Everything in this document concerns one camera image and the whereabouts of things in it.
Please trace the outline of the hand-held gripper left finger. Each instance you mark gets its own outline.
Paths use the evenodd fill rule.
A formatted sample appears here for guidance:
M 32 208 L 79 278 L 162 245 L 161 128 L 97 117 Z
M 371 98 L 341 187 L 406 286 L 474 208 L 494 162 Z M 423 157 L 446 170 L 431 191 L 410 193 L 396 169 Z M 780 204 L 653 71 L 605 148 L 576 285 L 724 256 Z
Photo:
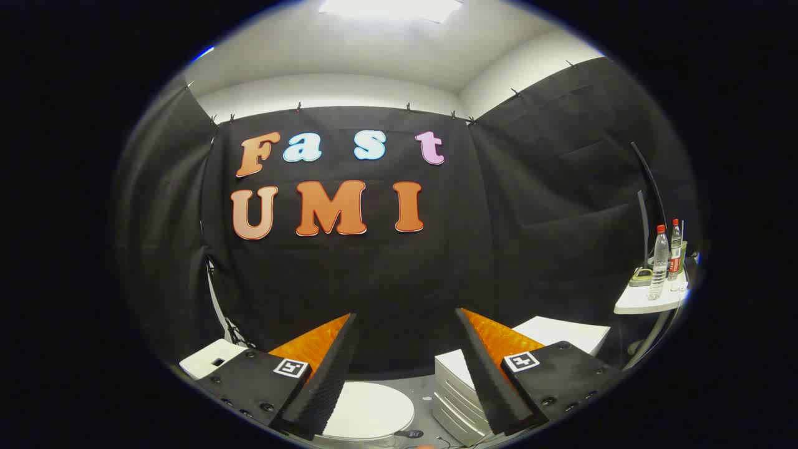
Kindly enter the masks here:
M 313 440 L 327 426 L 359 329 L 348 313 L 262 352 L 220 339 L 200 350 L 197 386 L 257 426 Z

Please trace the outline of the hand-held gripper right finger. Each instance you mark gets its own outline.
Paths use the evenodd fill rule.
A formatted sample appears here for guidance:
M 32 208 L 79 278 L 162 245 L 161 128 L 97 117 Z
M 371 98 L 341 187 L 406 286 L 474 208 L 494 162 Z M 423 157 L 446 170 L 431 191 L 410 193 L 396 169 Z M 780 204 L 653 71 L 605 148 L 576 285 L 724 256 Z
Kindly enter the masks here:
M 468 374 L 494 433 L 566 420 L 624 376 L 569 341 L 541 344 L 467 309 L 455 316 Z

